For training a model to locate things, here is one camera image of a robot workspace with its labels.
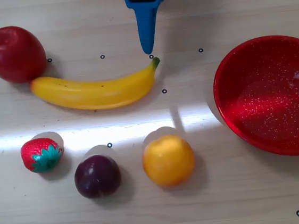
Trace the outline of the blue hinged gripper finger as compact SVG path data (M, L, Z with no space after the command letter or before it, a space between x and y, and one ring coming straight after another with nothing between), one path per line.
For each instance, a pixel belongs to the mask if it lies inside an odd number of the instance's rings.
M145 54L151 54L154 46L157 10L164 0L153 2L131 2L124 0L128 8L134 10L137 29L142 49Z

